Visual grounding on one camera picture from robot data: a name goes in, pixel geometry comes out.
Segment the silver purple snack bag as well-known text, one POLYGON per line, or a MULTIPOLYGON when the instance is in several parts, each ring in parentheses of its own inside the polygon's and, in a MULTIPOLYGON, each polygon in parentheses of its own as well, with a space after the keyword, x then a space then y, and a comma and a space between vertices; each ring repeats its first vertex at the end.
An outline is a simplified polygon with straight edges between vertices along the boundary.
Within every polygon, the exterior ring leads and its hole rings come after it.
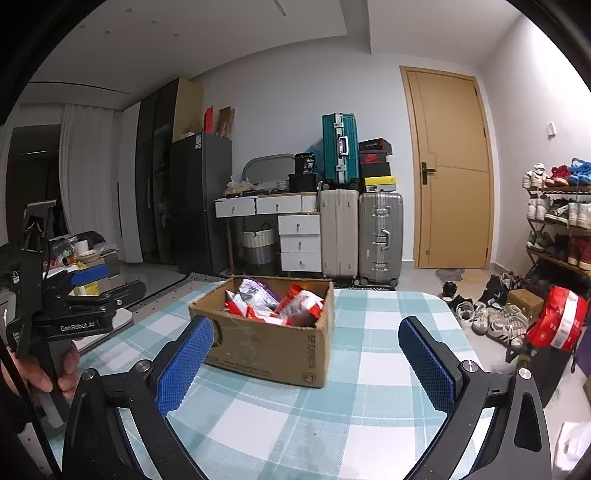
POLYGON ((266 284, 249 277, 242 279, 238 286, 238 295, 246 304, 255 308, 274 311, 280 304, 280 298, 266 284))

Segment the white red noodle snack bag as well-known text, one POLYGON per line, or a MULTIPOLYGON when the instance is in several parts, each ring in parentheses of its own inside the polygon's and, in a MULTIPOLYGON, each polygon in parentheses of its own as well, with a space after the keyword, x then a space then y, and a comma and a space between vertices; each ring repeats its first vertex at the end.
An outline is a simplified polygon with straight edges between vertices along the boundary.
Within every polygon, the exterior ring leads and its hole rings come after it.
POLYGON ((290 284, 277 305, 276 315, 283 326, 314 327, 324 310, 324 299, 297 284, 290 284))

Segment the patterned floor rug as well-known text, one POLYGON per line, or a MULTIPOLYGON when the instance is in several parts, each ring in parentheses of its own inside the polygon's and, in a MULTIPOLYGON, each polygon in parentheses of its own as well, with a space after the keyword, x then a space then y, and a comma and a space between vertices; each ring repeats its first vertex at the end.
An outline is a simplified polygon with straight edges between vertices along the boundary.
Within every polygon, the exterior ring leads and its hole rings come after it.
POLYGON ((154 270, 149 272, 145 281, 146 295, 143 299, 127 306, 126 309, 132 312, 135 317, 145 317, 178 300, 190 303, 198 292, 207 292, 220 282, 228 280, 228 276, 225 275, 211 276, 192 272, 187 275, 178 274, 178 279, 174 282, 167 283, 157 290, 150 290, 151 287, 160 285, 165 279, 172 276, 171 271, 154 270))

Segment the black paper bag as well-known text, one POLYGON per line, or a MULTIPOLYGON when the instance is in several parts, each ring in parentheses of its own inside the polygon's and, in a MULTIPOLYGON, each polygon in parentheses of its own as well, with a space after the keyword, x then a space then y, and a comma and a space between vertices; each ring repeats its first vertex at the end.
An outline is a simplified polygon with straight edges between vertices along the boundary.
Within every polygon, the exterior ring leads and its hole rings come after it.
POLYGON ((563 376, 567 363, 574 357, 576 348, 562 350, 555 347, 535 348, 523 338, 513 339, 506 351, 506 362, 517 360, 517 369, 528 369, 537 386, 541 403, 546 407, 563 376))

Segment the small cardboard box on floor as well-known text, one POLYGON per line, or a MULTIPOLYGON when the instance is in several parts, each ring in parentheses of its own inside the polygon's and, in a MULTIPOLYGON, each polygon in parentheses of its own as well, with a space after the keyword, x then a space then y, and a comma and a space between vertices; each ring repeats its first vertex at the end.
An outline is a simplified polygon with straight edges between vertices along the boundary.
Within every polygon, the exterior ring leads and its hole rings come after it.
POLYGON ((507 303, 520 309, 530 324, 534 323, 544 306, 544 300, 526 289, 514 289, 508 293, 507 303))

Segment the white curtain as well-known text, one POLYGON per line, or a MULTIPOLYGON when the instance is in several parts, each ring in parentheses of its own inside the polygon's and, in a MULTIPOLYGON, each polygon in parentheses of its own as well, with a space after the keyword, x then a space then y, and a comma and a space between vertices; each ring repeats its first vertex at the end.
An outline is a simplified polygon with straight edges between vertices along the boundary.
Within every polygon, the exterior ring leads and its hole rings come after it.
POLYGON ((61 202, 68 231, 94 231, 115 245, 116 160, 120 113, 101 107, 64 106, 58 151, 61 202))

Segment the red gift bag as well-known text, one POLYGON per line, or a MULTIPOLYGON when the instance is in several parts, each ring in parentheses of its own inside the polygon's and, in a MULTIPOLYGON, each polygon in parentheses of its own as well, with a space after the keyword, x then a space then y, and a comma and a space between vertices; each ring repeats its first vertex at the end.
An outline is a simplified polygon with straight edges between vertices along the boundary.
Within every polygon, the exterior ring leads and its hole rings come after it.
POLYGON ((589 302, 573 291, 552 286, 527 341, 536 349, 574 350, 586 319, 589 302))

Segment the black refrigerator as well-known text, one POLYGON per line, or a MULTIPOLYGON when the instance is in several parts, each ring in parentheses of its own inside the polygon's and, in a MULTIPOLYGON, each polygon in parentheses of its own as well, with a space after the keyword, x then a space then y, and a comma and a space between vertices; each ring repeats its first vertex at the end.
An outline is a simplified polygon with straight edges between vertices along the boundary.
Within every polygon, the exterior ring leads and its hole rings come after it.
POLYGON ((228 269, 228 240, 215 201, 231 174, 230 140, 201 132, 172 144, 170 255, 185 274, 228 269))

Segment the silver suitcase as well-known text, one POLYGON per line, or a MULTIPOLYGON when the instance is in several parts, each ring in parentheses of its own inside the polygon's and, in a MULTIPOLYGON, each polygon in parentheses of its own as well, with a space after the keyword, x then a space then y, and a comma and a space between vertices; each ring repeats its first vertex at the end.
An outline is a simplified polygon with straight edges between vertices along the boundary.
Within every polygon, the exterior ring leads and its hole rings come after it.
POLYGON ((359 204, 361 284, 399 284, 404 240, 404 199, 398 192, 369 192, 359 204))

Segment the dark tall cabinet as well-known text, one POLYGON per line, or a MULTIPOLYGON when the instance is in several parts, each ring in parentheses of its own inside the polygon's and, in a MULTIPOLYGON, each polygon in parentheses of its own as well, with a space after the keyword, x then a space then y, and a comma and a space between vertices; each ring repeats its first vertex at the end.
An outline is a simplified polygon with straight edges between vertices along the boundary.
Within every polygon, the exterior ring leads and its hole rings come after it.
POLYGON ((172 144, 202 130, 204 88, 178 77, 139 104, 135 144, 135 204, 145 263, 173 264, 171 253, 172 144))

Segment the oval mirror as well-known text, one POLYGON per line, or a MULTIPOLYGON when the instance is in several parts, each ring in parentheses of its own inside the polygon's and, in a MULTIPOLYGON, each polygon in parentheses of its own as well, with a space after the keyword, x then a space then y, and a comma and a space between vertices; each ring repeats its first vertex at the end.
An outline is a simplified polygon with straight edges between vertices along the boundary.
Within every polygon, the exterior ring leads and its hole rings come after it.
POLYGON ((288 177, 294 174, 294 154, 283 153, 256 157, 245 164, 242 179, 252 185, 270 184, 287 189, 288 177))

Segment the beige suitcase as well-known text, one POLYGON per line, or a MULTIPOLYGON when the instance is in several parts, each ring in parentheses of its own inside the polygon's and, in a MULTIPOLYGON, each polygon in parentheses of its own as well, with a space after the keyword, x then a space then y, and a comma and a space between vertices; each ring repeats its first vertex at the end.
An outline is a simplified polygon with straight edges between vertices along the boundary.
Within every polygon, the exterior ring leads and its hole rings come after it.
POLYGON ((322 274, 353 279, 359 274, 359 200, 356 190, 320 194, 322 274))

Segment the wooden door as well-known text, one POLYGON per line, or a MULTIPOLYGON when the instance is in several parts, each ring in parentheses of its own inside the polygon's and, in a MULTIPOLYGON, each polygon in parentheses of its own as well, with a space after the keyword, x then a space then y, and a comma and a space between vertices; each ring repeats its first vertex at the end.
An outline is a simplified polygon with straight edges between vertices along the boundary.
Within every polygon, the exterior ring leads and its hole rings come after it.
POLYGON ((485 269, 494 233, 494 173, 477 79, 410 66, 401 74, 415 177, 415 265, 485 269))

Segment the stacked shoe boxes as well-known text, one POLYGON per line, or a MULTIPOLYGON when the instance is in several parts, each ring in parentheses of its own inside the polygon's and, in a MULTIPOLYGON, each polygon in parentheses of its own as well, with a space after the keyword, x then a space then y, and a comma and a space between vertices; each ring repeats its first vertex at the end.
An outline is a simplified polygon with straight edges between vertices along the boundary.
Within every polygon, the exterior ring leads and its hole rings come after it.
POLYGON ((376 138, 358 143, 360 162, 361 192, 367 192, 366 180, 374 177, 391 176, 388 157, 393 154, 391 143, 384 138, 376 138))

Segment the teal suitcase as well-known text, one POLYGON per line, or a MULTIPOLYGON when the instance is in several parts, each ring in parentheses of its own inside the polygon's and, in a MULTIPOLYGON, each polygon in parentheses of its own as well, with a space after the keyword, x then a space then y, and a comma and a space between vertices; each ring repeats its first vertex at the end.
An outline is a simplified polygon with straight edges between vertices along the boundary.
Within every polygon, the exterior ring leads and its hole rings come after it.
POLYGON ((322 116, 322 176, 332 186, 358 190, 360 161, 358 129, 353 113, 332 113, 322 116))

